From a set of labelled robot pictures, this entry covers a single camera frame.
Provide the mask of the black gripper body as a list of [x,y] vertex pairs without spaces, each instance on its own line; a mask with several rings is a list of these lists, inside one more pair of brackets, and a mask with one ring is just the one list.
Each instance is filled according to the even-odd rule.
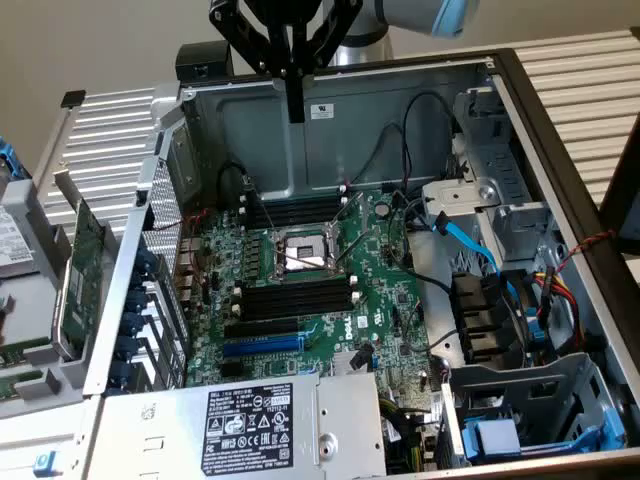
[[[320,9],[322,1],[244,1],[253,18],[265,28],[281,26],[307,26]],[[362,1],[331,1],[324,13],[322,26],[334,27],[345,23],[349,28],[363,6]],[[212,1],[209,18],[218,29],[223,26],[239,26],[241,29],[254,24],[243,14],[239,1]]]

